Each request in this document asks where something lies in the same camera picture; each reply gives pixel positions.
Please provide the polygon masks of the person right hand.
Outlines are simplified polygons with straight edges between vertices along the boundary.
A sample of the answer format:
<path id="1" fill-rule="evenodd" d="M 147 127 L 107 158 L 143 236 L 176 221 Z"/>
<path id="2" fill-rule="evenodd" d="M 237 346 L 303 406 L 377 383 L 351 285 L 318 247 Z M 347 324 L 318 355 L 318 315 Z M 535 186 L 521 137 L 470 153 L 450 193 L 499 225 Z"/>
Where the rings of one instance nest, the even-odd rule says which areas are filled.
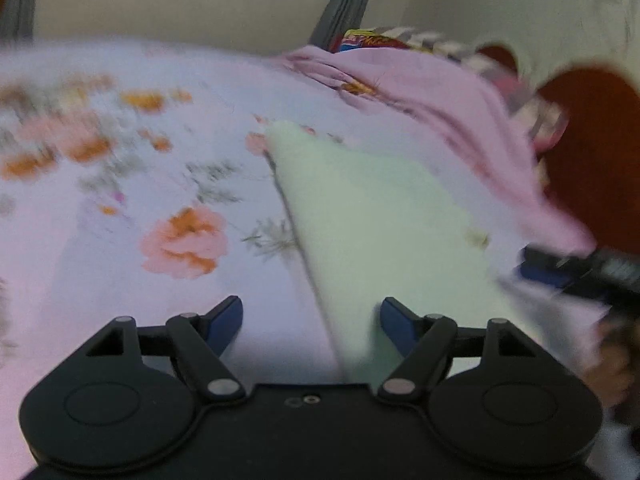
<path id="1" fill-rule="evenodd" d="M 597 325 L 597 359 L 582 380 L 616 422 L 639 426 L 639 321 L 609 315 Z"/>

